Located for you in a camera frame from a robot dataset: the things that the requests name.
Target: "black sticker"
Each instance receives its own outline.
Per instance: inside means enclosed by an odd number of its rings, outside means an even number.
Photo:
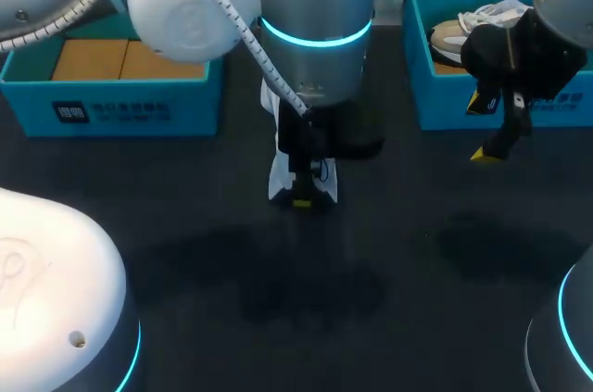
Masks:
[[[56,112],[57,119],[62,123],[89,122],[89,116],[81,102],[53,102],[52,107]]]

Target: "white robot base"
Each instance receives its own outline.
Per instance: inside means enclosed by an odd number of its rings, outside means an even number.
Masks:
[[[0,189],[0,390],[140,392],[120,254],[87,216]]]
[[[531,321],[524,346],[534,392],[593,392],[593,248]]]
[[[276,131],[278,130],[278,110],[280,97],[268,86],[265,80],[261,82],[260,101],[263,108],[274,116]],[[314,179],[315,187],[320,193],[327,194],[337,203],[337,169],[335,159],[328,158],[324,164],[311,162],[312,168],[322,165],[322,179]],[[293,188],[295,174],[289,170],[289,157],[278,149],[278,133],[276,133],[276,157],[271,164],[270,181],[268,185],[268,198],[273,200],[283,191],[290,191]]]

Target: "blue storage bin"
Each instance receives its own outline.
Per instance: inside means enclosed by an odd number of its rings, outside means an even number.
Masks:
[[[116,15],[10,53],[0,89],[29,137],[212,136],[218,130],[222,59],[202,78],[53,82],[67,39],[138,40]]]
[[[460,12],[502,0],[405,0],[404,49],[411,89],[423,130],[498,128],[503,107],[490,116],[467,115],[476,86],[469,74],[437,74],[426,33],[436,24],[455,19]],[[532,4],[533,0],[521,0]],[[593,126],[593,59],[552,102],[532,105],[536,127]]]

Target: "black table surface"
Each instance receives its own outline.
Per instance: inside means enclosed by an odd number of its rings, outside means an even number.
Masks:
[[[126,262],[148,392],[528,391],[527,325],[593,235],[593,131],[422,133],[400,30],[372,33],[381,157],[323,215],[267,200],[272,118],[245,49],[208,140],[27,140],[3,101],[0,184],[93,217]]]

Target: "sneaker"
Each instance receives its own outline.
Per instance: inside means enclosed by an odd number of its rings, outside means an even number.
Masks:
[[[430,44],[437,57],[445,62],[461,64],[461,47],[476,26],[492,24],[511,28],[530,9],[519,0],[504,0],[495,5],[486,5],[475,12],[459,14],[458,19],[442,22],[433,28]]]

